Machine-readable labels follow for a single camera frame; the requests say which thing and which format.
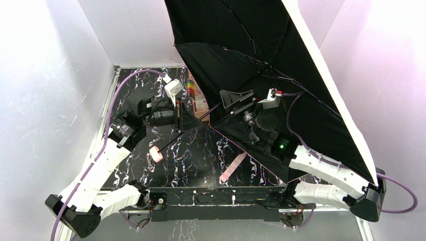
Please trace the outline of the black pink folding umbrella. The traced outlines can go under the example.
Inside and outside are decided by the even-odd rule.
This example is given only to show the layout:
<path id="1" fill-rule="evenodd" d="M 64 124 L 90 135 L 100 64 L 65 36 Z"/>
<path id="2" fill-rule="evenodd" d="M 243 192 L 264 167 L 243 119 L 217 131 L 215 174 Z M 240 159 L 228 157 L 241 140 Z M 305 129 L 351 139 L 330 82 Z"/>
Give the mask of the black pink folding umbrella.
<path id="1" fill-rule="evenodd" d="M 174 46 L 212 108 L 210 125 L 282 181 L 300 176 L 248 146 L 245 125 L 224 110 L 220 91 L 283 91 L 279 106 L 255 115 L 299 134 L 313 150 L 368 182 L 375 165 L 301 16 L 282 1 L 166 1 Z"/>

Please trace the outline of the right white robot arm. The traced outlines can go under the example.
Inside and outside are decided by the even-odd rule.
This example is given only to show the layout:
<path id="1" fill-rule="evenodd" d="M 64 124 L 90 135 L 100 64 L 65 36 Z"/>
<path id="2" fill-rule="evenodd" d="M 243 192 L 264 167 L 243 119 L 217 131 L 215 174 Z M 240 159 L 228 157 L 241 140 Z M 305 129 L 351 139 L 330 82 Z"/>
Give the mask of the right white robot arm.
<path id="1" fill-rule="evenodd" d="M 271 88 L 267 98 L 259 100 L 251 90 L 241 93 L 220 91 L 224 109 L 244 123 L 245 133 L 250 139 L 249 147 L 259 150 L 264 157 L 283 161 L 293 170 L 307 172 L 328 182 L 327 185 L 299 182 L 291 189 L 296 201 L 347 209 L 361 219 L 378 222 L 386 192 L 385 173 L 382 170 L 376 177 L 378 185 L 375 186 L 342 162 L 311 149 L 291 129 L 289 118 L 286 119 L 289 135 L 281 135 L 258 123 L 255 111 L 278 107 L 279 99 L 285 95 Z"/>

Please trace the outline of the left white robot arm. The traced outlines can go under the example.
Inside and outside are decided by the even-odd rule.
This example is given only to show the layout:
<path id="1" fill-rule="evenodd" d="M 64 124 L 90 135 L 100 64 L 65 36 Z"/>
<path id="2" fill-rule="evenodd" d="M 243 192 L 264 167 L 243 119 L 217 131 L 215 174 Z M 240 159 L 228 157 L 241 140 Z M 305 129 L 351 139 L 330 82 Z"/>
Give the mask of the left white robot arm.
<path id="1" fill-rule="evenodd" d="M 182 134 L 198 128 L 202 122 L 189 113 L 179 100 L 165 98 L 152 105 L 144 98 L 109 124 L 103 146 L 74 181 L 60 194 L 51 194 L 45 205 L 80 238 L 93 233 L 107 216 L 129 206 L 152 207 L 150 190 L 137 180 L 99 197 L 97 194 L 113 170 L 125 160 L 147 135 L 147 128 L 172 126 Z"/>

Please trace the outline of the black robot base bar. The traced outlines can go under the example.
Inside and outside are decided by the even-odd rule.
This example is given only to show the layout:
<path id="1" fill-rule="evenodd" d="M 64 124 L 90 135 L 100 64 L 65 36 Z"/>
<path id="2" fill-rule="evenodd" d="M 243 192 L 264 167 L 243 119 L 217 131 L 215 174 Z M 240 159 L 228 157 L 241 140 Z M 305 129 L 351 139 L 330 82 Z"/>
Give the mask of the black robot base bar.
<path id="1" fill-rule="evenodd" d="M 151 188 L 153 220 L 248 220 L 277 222 L 294 211 L 280 187 Z"/>

